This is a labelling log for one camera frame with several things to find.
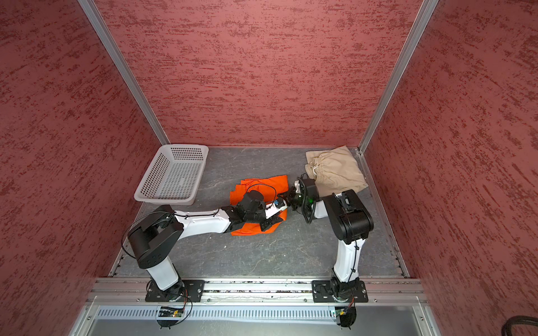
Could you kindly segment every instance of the red wall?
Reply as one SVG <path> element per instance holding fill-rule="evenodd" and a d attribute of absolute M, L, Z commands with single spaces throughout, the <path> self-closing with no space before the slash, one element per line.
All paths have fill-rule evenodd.
<path fill-rule="evenodd" d="M 172 143 L 358 145 L 421 0 L 96 0 Z"/>
<path fill-rule="evenodd" d="M 537 79 L 537 2 L 440 1 L 367 148 L 443 336 L 538 316 Z"/>
<path fill-rule="evenodd" d="M 76 0 L 0 5 L 0 333 L 64 335 L 159 147 Z"/>

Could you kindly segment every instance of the folded orange garment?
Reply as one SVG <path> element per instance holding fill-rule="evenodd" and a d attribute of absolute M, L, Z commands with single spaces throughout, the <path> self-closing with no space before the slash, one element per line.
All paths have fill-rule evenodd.
<path fill-rule="evenodd" d="M 275 197 L 274 190 L 273 188 L 268 187 L 268 185 L 273 187 L 277 191 L 277 194 L 287 192 L 288 176 L 281 175 L 270 178 L 247 178 L 245 180 L 242 180 L 241 184 L 236 185 L 235 190 L 230 192 L 230 204 L 237 205 L 237 203 L 239 203 L 243 199 L 243 196 L 246 194 L 247 190 L 259 191 L 262 195 L 264 195 L 265 202 L 272 202 Z M 282 218 L 282 220 L 286 220 L 287 215 L 288 210 L 286 209 L 281 212 L 278 217 Z M 279 225 L 280 223 L 276 223 L 271 226 L 267 231 L 262 232 L 259 224 L 245 223 L 241 229 L 232 231 L 232 235 L 255 235 L 259 233 L 273 233 Z"/>

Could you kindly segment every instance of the black mounting plate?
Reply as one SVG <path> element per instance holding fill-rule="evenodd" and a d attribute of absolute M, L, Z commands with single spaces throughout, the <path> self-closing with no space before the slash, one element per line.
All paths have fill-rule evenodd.
<path fill-rule="evenodd" d="M 356 288 L 353 289 L 355 294 L 355 302 L 365 303 L 368 302 L 368 293 L 364 281 L 359 281 Z M 351 302 L 351 297 L 346 301 L 337 301 L 331 292 L 331 282 L 329 280 L 314 280 L 312 281 L 312 296 L 314 302 Z"/>
<path fill-rule="evenodd" d="M 182 302 L 183 288 L 187 289 L 187 297 L 192 302 L 200 302 L 203 294 L 204 280 L 183 280 L 167 290 L 160 290 L 154 280 L 151 280 L 147 293 L 146 302 Z"/>

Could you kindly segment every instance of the folded beige garment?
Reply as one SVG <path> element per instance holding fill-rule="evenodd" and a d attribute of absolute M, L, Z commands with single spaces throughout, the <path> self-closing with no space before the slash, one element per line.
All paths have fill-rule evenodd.
<path fill-rule="evenodd" d="M 346 146 L 330 151 L 306 152 L 306 160 L 306 172 L 308 177 L 316 180 L 320 197 L 349 189 L 359 192 L 368 187 L 357 160 Z"/>

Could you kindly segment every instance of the laundry basket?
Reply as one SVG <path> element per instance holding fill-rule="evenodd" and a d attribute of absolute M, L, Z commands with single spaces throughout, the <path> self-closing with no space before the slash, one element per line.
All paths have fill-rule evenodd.
<path fill-rule="evenodd" d="M 207 146 L 201 145 L 161 146 L 134 198 L 153 204 L 193 204 L 206 166 L 207 152 Z"/>

